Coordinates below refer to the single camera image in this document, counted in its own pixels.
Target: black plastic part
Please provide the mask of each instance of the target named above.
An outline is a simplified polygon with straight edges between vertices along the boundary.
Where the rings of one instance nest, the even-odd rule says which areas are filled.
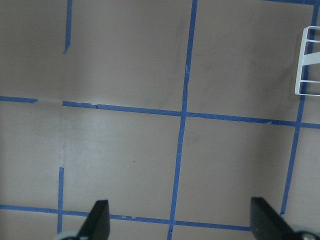
[[[262,197],[251,198],[250,227],[257,240],[284,240],[295,233]]]
[[[108,200],[96,201],[76,237],[87,240],[107,240],[109,233],[110,217]]]

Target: floor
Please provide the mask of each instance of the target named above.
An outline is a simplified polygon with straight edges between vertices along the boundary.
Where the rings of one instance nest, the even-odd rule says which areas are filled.
[[[100,199],[110,240],[253,240],[253,196],[320,232],[320,99],[294,95],[319,0],[0,3],[1,239]]]

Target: grid square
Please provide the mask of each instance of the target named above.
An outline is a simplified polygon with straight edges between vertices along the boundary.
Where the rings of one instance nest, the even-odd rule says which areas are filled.
[[[61,109],[0,102],[1,204],[58,207]]]
[[[0,210],[0,239],[51,240],[57,235],[56,214]]]
[[[63,216],[63,231],[77,231],[85,221],[81,216]],[[168,225],[124,220],[110,220],[108,240],[139,239],[164,240],[167,238]]]
[[[64,209],[168,219],[180,118],[63,108]]]
[[[0,95],[60,99],[66,6],[66,1],[1,1]]]
[[[77,0],[66,101],[180,110],[192,0]]]
[[[285,220],[296,227],[320,231],[320,130],[302,128],[294,162]]]
[[[199,1],[188,110],[295,121],[299,35],[312,13],[303,4]]]
[[[188,118],[175,219],[247,227],[251,197],[279,211],[294,130]]]
[[[250,231],[234,231],[224,229],[212,229],[204,227],[175,226],[173,240],[212,240],[212,239],[237,239],[254,240],[255,237]]]

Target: beige floor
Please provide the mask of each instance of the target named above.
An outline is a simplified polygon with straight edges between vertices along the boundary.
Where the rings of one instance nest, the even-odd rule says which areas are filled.
[[[320,98],[294,95],[313,5],[74,0],[66,54],[67,0],[0,5],[0,95],[38,99],[0,101],[0,239],[77,230],[98,199],[110,240],[254,239],[253,196],[320,232]]]

